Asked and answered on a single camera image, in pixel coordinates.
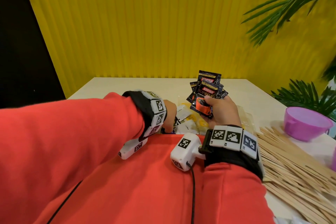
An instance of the tabletop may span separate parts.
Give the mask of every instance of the tabletop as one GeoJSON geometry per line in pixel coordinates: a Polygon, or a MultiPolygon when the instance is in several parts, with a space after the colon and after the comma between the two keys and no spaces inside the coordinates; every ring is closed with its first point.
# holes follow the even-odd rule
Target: tabletop
{"type": "MultiPolygon", "coordinates": [[[[191,93],[189,82],[192,78],[99,78],[95,77],[86,83],[69,99],[103,98],[109,92],[123,94],[128,90],[142,89],[154,91],[163,99],[178,104],[191,93]]],[[[224,89],[232,100],[242,106],[245,112],[252,114],[255,128],[275,126],[280,128],[286,107],[269,94],[246,79],[221,79],[224,89]]],[[[336,141],[326,134],[310,143],[293,139],[301,149],[314,156],[318,161],[329,165],[336,147],[336,141]]],[[[297,215],[290,206],[267,192],[266,200],[269,208],[277,217],[290,219],[297,215]]]]}

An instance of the kopiko logo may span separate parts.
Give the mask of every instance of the kopiko logo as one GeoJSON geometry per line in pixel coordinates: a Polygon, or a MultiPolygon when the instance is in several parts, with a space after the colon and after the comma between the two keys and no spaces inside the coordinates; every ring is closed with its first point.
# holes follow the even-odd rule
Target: kopiko logo
{"type": "Polygon", "coordinates": [[[206,91],[206,92],[208,92],[210,94],[214,94],[215,93],[213,90],[208,89],[207,87],[204,87],[202,90],[204,90],[204,91],[206,91]]]}
{"type": "Polygon", "coordinates": [[[203,78],[202,81],[203,81],[203,80],[204,80],[204,81],[207,81],[207,82],[213,82],[213,81],[214,81],[214,79],[210,79],[210,78],[203,78]]]}

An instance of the black wall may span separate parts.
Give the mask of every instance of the black wall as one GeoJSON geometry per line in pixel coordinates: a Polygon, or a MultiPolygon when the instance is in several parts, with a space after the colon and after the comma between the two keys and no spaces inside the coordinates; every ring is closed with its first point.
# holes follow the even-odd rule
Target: black wall
{"type": "Polygon", "coordinates": [[[29,0],[0,0],[0,108],[65,99],[29,0]]]}

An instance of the yellow wall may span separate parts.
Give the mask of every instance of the yellow wall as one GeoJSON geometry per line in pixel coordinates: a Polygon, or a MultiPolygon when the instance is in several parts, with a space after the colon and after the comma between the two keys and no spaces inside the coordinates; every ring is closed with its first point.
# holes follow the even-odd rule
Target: yellow wall
{"type": "Polygon", "coordinates": [[[253,48],[242,14],[265,0],[30,0],[65,95],[94,76],[246,78],[269,92],[319,80],[335,55],[335,0],[303,7],[253,48]]]}

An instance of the hand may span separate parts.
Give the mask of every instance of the hand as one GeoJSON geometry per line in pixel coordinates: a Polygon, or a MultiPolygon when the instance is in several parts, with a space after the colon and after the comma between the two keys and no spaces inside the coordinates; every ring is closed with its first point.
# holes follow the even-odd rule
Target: hand
{"type": "Polygon", "coordinates": [[[171,133],[174,130],[175,116],[177,112],[176,105],[169,100],[163,100],[167,109],[167,118],[164,121],[162,127],[165,129],[166,133],[171,133]]]}
{"type": "Polygon", "coordinates": [[[213,118],[204,118],[209,128],[215,125],[237,125],[242,126],[239,118],[238,108],[229,96],[224,99],[215,99],[209,96],[204,97],[205,102],[212,106],[213,118]]]}

